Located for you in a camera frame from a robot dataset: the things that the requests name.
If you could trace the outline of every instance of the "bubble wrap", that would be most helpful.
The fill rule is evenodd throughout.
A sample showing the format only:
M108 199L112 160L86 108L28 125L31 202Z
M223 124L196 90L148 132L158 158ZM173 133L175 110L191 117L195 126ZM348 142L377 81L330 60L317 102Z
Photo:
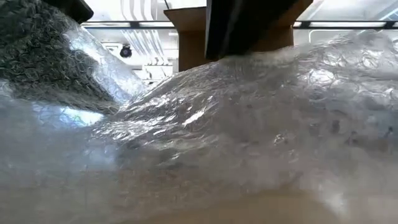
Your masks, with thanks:
M56 9L0 10L0 223L186 223L162 215L280 189L345 223L398 220L398 51L382 34L226 58L145 92ZM305 206L281 201L260 213Z

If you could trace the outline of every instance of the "plastic wrap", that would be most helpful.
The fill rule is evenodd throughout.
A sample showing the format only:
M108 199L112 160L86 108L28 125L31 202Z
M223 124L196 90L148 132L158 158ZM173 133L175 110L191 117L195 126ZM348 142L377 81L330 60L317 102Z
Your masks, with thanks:
M398 220L398 52L382 34L226 58L143 93L56 9L3 2L0 223L137 223L280 189L259 213L301 212L283 202L303 191L347 223Z

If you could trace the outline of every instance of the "black object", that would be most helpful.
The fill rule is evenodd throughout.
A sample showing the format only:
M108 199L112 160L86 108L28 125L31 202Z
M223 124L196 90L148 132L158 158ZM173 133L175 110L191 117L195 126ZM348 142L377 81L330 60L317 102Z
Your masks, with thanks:
M43 0L43 2L59 8L79 24L86 22L94 15L93 10L84 0Z
M298 0L207 0L206 58L245 54Z
M132 56L130 45L123 46L122 50L120 51L120 56L122 56L122 58L129 58Z

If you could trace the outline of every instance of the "security camera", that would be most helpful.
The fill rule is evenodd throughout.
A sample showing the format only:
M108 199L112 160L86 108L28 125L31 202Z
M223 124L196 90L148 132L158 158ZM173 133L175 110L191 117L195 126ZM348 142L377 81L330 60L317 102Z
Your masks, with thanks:
M132 55L132 52L130 49L130 45L123 45L123 48L120 51L120 56L122 58L129 58L129 57L131 57L131 55Z

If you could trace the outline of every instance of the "cardboard box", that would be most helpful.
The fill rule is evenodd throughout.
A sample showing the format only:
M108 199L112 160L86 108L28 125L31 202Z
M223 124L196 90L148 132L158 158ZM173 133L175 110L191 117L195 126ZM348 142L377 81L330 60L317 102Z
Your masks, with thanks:
M277 50L293 45L292 24L311 3L312 0L296 2L267 31L267 35L253 46L252 51ZM179 34L179 71L211 62L205 58L206 7L171 9L164 13L173 22Z

